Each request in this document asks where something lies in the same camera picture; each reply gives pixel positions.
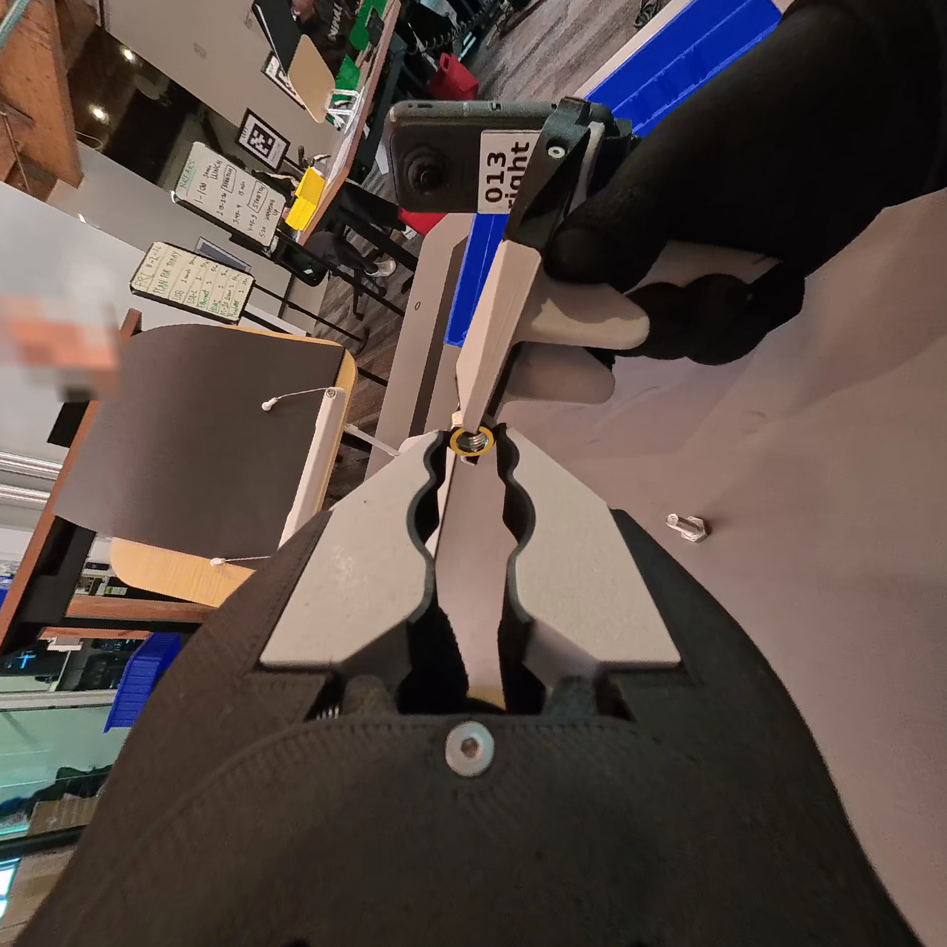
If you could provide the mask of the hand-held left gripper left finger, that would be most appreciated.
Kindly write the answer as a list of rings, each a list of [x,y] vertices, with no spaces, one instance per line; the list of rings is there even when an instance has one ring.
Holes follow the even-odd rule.
[[[373,676],[409,712],[466,704],[469,680],[427,547],[448,440],[415,438],[331,509],[262,649],[264,669]]]

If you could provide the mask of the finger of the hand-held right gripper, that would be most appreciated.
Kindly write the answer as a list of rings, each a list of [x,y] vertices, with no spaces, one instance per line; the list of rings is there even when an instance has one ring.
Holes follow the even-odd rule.
[[[499,244],[456,361],[455,429],[490,427],[513,401],[515,336],[541,264],[535,248],[507,239]]]

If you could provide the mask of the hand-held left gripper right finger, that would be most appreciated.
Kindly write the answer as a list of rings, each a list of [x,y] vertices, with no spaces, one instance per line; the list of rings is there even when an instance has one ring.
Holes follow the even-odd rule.
[[[505,708],[539,712],[561,682],[680,666],[680,652],[608,504],[509,425],[497,430],[514,539],[498,653]]]

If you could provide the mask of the blue storage bin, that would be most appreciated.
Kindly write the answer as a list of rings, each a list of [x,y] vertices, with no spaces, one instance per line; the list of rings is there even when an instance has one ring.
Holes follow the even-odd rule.
[[[629,119],[640,136],[775,29],[771,1],[671,2],[574,92]],[[467,336],[508,217],[476,214],[457,279],[444,343]]]
[[[152,633],[128,660],[103,728],[131,728],[162,675],[182,650],[180,633]]]

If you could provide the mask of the person's right forearm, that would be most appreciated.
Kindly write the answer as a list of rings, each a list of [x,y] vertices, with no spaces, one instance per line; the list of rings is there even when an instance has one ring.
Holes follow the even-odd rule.
[[[805,15],[846,18],[846,39],[861,36],[867,51],[841,52],[833,65],[862,74],[881,90],[870,94],[870,114],[887,134],[889,180],[883,207],[894,207],[945,187],[946,3],[944,1],[792,2],[781,22],[798,27]]]

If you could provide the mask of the person's right hand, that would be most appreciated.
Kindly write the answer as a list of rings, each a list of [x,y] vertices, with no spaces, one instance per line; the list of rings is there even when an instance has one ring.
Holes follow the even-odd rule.
[[[546,272],[607,284],[649,318],[632,349],[590,349],[608,367],[645,357],[728,364],[802,307],[815,232],[831,211],[830,171],[844,164],[849,76],[801,50],[751,52],[644,137],[611,178],[569,213]],[[636,289],[670,242],[761,254],[760,280],[712,274]]]

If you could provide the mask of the green storage bin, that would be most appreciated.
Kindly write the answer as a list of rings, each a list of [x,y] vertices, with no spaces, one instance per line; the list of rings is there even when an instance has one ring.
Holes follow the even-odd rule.
[[[370,63],[381,42],[387,4],[386,1],[360,2],[347,34],[349,52],[335,77],[336,89],[349,91],[358,87],[362,66]]]

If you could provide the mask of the tilted wooden board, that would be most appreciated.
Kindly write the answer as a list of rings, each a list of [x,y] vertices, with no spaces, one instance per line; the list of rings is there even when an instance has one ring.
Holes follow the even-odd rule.
[[[325,124],[335,77],[284,1],[254,1],[254,16],[292,91],[314,121]]]
[[[355,380],[333,342],[144,330],[55,513],[110,538],[126,584],[220,606],[322,509]]]

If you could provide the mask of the yellow storage bin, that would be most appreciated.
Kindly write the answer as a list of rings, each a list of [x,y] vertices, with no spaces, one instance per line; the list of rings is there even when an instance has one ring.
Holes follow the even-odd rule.
[[[292,203],[285,217],[285,224],[294,231],[306,230],[314,219],[326,179],[315,167],[309,167],[292,194]]]

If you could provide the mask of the black and white marker poster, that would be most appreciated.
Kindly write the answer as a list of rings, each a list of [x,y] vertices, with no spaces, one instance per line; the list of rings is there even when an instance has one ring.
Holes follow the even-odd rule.
[[[249,108],[244,112],[236,144],[272,172],[280,171],[290,147],[285,136]]]

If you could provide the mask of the handwritten whiteboard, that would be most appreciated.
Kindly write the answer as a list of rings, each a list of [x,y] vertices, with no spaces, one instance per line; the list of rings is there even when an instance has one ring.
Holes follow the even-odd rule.
[[[191,144],[172,199],[268,251],[278,243],[287,207],[282,193],[199,141]]]
[[[239,324],[255,288],[251,274],[167,242],[150,245],[129,282],[135,296],[227,326]]]

